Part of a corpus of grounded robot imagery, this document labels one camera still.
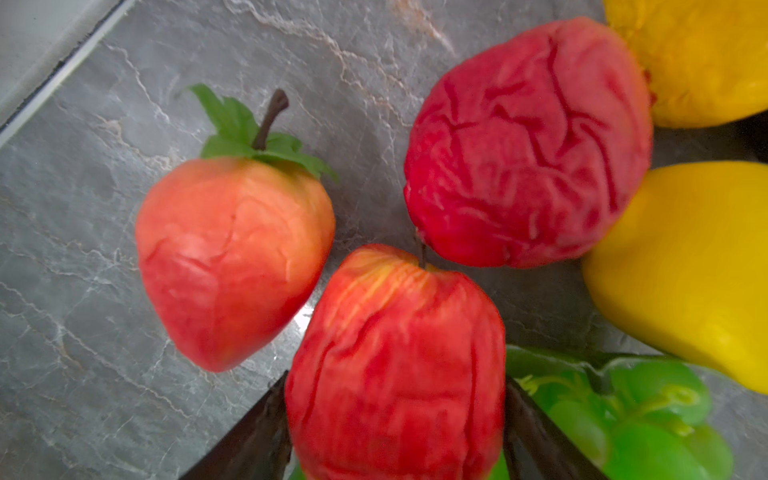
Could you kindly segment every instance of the brown stem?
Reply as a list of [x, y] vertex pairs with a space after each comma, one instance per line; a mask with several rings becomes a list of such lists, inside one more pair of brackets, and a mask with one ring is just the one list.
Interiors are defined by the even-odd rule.
[[275, 90], [275, 93], [272, 94], [270, 105], [266, 108], [261, 127], [259, 127], [259, 134], [253, 140], [253, 145], [251, 145], [254, 150], [266, 150], [266, 136], [270, 134], [272, 123], [274, 123], [277, 115], [288, 108], [288, 106], [288, 95], [286, 95], [286, 92], [282, 88]]
[[419, 268], [427, 267], [427, 246], [419, 237], [418, 232], [414, 232], [416, 238], [416, 250], [419, 252]]

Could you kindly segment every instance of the yellow mango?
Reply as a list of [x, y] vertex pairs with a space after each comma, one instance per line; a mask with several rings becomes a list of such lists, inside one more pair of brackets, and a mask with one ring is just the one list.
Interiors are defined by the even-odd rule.
[[767, 0], [604, 0], [650, 73], [660, 127], [709, 127], [768, 109]]
[[615, 326], [768, 394], [768, 165], [651, 170], [581, 268]]

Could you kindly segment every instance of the marble countertop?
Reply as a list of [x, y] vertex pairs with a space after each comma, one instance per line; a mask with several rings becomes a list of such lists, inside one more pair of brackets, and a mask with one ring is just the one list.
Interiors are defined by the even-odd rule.
[[[599, 0], [143, 0], [0, 150], [0, 478], [177, 478], [290, 367], [329, 272], [366, 242], [412, 249], [410, 124], [439, 76], [526, 28], [602, 19]], [[339, 171], [323, 279], [288, 328], [231, 372], [182, 357], [137, 271], [137, 208], [212, 131], [198, 81], [262, 111]], [[731, 126], [659, 130], [654, 165], [748, 158]], [[468, 272], [508, 340], [648, 352], [606, 323], [576, 263]], [[707, 376], [735, 479], [768, 478], [768, 398]]]

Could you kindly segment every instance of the green leaf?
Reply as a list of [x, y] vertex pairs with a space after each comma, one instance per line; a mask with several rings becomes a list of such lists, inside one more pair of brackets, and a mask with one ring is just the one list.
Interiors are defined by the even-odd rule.
[[632, 368], [638, 364], [672, 363], [686, 365], [675, 357], [666, 355], [633, 355], [630, 353], [591, 353], [579, 357], [547, 349], [507, 345], [507, 374], [520, 379], [529, 375], [549, 376], [576, 370], [584, 372], [591, 387], [597, 393], [613, 392], [611, 371], [621, 367]]
[[507, 459], [504, 457], [504, 450], [499, 456], [498, 461], [493, 465], [491, 473], [486, 480], [509, 480], [509, 471], [507, 470]]
[[214, 157], [247, 157], [255, 158], [259, 152], [250, 145], [238, 141], [230, 140], [221, 135], [212, 135], [203, 146], [200, 152], [200, 158]]
[[301, 151], [301, 147], [301, 140], [293, 135], [281, 134], [280, 132], [274, 131], [266, 136], [267, 150], [284, 153], [298, 153]]
[[200, 152], [201, 158], [245, 157], [255, 161], [289, 161], [301, 165], [315, 178], [329, 175], [335, 182], [339, 175], [324, 161], [301, 152], [301, 140], [280, 132], [270, 132], [266, 137], [266, 150], [253, 148], [259, 133], [259, 125], [253, 112], [232, 97], [219, 99], [205, 84], [189, 87], [197, 96], [217, 134], [208, 137]]
[[259, 133], [259, 125], [253, 119], [253, 112], [232, 97], [224, 97], [224, 108], [236, 125], [235, 131], [231, 132], [233, 134], [232, 140], [251, 145]]
[[223, 137], [232, 138], [231, 134], [237, 130], [237, 127], [216, 94], [205, 84], [195, 84], [189, 89], [197, 96], [210, 122], [214, 124], [216, 132]]
[[293, 162], [306, 168], [315, 178], [320, 178], [320, 175], [327, 174], [333, 181], [339, 181], [339, 175], [326, 162], [301, 152], [283, 152], [267, 149], [265, 151], [256, 151], [256, 155], [253, 158], [266, 162]]
[[304, 472], [301, 471], [301, 467], [299, 465], [293, 469], [293, 472], [290, 474], [288, 480], [306, 480], [306, 476], [304, 475]]

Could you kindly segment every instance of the red fruit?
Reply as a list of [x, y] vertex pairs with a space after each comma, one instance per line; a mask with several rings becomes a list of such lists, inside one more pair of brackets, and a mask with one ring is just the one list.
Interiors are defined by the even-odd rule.
[[502, 447], [505, 329], [458, 272], [384, 245], [331, 277], [286, 381], [307, 478], [487, 477]]
[[[210, 113], [218, 99], [197, 88]], [[258, 128], [248, 128], [252, 141]], [[224, 128], [216, 137], [222, 131], [234, 135]], [[222, 372], [270, 342], [307, 301], [336, 220], [305, 167], [260, 161], [275, 152], [270, 140], [253, 157], [219, 156], [232, 147], [216, 137], [207, 158], [184, 162], [149, 190], [135, 231], [144, 288], [168, 335], [189, 360]]]
[[469, 266], [579, 257], [650, 166], [650, 94], [622, 39], [552, 22], [443, 76], [415, 120], [406, 203], [422, 239]]

